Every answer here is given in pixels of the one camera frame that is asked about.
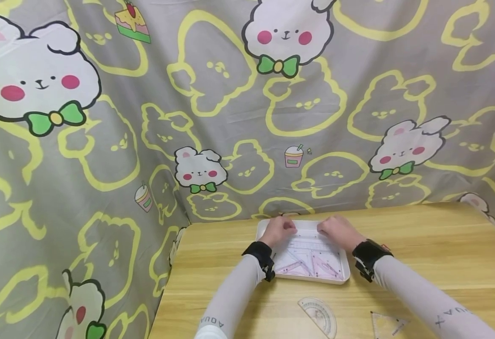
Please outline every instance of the green bow tie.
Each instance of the green bow tie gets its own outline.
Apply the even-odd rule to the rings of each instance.
[[[191,193],[196,194],[200,191],[208,191],[208,192],[216,192],[217,187],[215,186],[215,182],[208,182],[205,185],[191,185]]]
[[[284,77],[292,79],[298,74],[299,56],[292,56],[286,60],[274,60],[265,54],[262,54],[257,65],[257,71],[260,74],[281,73]]]
[[[409,174],[414,171],[414,165],[415,161],[409,161],[406,162],[405,164],[401,165],[400,167],[396,168],[387,168],[381,172],[381,176],[379,177],[379,180],[385,180],[386,178],[389,178],[393,174]]]
[[[106,333],[106,325],[92,321],[87,326],[86,339],[102,339]]]
[[[57,112],[27,112],[25,118],[29,123],[29,131],[37,137],[44,137],[51,133],[55,126],[62,124],[80,126],[85,124],[86,116],[80,103],[69,101]]]

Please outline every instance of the gray fabric backdrop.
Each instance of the gray fabric backdrop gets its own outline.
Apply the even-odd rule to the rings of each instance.
[[[191,222],[458,200],[495,0],[0,1],[0,338],[145,338]]]

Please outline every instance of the protractor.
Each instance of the protractor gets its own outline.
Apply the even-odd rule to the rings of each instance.
[[[307,297],[301,299],[298,305],[315,322],[315,325],[325,333],[328,339],[336,337],[336,317],[334,317],[334,313],[327,304],[317,298]]]

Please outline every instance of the white tray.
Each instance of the white tray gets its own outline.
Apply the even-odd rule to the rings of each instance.
[[[269,219],[257,226],[258,240]],[[347,254],[316,231],[318,221],[295,220],[297,234],[274,249],[272,254],[276,277],[341,285],[351,276]]]

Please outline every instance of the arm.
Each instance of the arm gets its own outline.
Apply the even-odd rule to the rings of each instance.
[[[377,260],[375,281],[393,292],[441,339],[495,339],[495,331],[392,256]]]
[[[317,229],[347,253],[366,242],[341,215],[326,219]],[[485,322],[393,256],[380,257],[373,272],[375,281],[398,296],[439,338],[495,339],[495,331]]]
[[[264,277],[257,258],[246,254],[219,286],[200,320],[195,339],[208,332],[215,333],[216,339],[232,339],[253,291]]]
[[[270,220],[259,242],[262,247],[253,253],[263,259],[268,259],[272,248],[296,233],[296,227],[291,219],[277,217]],[[246,254],[234,270],[223,281],[211,300],[200,320],[195,339],[232,339],[236,327],[247,307],[253,291],[266,277],[261,263],[251,254]]]

